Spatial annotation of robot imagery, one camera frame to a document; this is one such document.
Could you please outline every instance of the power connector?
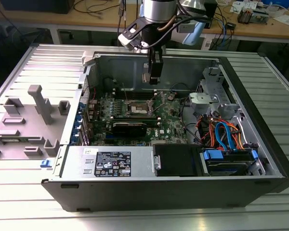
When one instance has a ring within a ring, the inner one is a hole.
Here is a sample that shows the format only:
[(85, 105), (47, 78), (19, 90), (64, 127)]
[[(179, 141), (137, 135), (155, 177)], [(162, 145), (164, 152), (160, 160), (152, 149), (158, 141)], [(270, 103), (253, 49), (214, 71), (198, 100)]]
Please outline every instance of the power connector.
[(226, 23), (225, 28), (228, 30), (235, 30), (236, 24), (234, 23)]

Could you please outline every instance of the warning label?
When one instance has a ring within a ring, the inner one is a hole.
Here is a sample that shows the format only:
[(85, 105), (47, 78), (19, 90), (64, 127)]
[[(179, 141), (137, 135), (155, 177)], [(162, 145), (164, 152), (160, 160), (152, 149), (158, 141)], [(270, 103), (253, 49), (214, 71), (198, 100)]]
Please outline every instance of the warning label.
[(96, 155), (96, 177), (130, 177), (130, 152), (98, 152)]

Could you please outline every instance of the computer tower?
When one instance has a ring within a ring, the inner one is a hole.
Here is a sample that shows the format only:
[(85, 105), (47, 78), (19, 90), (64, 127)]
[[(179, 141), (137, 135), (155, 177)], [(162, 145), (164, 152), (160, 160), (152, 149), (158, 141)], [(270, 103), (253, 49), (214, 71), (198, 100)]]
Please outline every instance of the computer tower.
[(0, 0), (6, 11), (68, 13), (75, 0)]

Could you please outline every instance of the white paper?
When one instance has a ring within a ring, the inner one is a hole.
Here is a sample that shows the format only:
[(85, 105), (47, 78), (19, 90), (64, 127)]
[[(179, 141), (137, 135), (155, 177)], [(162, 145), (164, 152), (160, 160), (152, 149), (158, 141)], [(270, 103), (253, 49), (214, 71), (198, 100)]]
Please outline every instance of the white paper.
[(255, 10), (257, 7), (257, 3), (256, 2), (244, 2), (244, 1), (235, 1), (232, 3), (230, 12), (234, 12), (234, 13), (240, 13), (241, 9), (244, 7), (246, 9), (250, 8)]
[(281, 23), (284, 23), (286, 25), (289, 25), (289, 15), (282, 15), (282, 16), (279, 16), (279, 17), (276, 17), (274, 18), (275, 20), (281, 22)]

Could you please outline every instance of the motherboard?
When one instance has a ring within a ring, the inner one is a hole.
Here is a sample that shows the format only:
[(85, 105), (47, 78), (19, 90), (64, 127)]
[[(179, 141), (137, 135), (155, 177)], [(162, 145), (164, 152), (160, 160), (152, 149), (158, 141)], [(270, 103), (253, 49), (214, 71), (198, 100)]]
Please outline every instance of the motherboard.
[(171, 92), (105, 93), (91, 101), (91, 145), (187, 143), (180, 106), (180, 99)]

